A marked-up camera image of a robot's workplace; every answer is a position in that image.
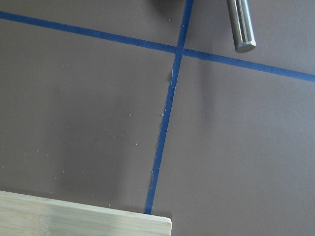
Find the metal spoon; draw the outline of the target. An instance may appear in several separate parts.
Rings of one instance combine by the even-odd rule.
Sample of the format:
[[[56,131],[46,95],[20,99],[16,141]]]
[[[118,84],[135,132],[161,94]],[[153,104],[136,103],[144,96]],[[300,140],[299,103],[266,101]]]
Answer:
[[[256,47],[251,14],[247,0],[227,0],[234,47],[237,53],[246,53]]]

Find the wooden cutting board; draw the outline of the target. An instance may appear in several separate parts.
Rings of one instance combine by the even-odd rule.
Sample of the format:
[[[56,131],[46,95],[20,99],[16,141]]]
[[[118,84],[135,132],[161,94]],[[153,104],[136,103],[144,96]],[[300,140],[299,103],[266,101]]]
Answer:
[[[2,236],[169,236],[171,231],[167,217],[0,193]]]

